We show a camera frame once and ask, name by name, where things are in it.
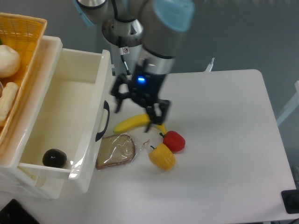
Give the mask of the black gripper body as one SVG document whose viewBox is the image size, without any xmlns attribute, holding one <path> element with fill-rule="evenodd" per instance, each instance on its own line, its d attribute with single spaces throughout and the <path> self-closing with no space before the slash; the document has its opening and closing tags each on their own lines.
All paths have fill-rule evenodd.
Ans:
<svg viewBox="0 0 299 224">
<path fill-rule="evenodd" d="M 130 98 L 147 110 L 153 110 L 157 104 L 159 109 L 164 111 L 167 108 L 167 100 L 159 99 L 158 94 L 166 75 L 149 72 L 150 66 L 149 59 L 144 59 L 140 65 L 136 65 L 128 84 Z"/>
</svg>

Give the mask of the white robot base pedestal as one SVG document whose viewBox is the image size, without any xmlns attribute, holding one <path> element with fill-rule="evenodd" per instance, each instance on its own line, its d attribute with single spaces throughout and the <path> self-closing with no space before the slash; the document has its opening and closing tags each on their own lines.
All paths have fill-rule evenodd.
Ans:
<svg viewBox="0 0 299 224">
<path fill-rule="evenodd" d="M 132 74 L 142 49 L 143 26 L 138 20 L 110 19 L 102 24 L 102 34 L 110 44 L 114 73 Z"/>
</svg>

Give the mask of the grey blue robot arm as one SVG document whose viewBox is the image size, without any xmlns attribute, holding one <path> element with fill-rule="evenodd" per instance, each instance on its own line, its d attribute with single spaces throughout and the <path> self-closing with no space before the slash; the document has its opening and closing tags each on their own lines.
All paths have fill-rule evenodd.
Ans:
<svg viewBox="0 0 299 224">
<path fill-rule="evenodd" d="M 116 78 L 111 95 L 116 111 L 129 98 L 148 115 L 147 128 L 165 122 L 171 102 L 159 98 L 195 12 L 191 0 L 76 0 L 86 26 L 102 25 L 116 46 Z"/>
</svg>

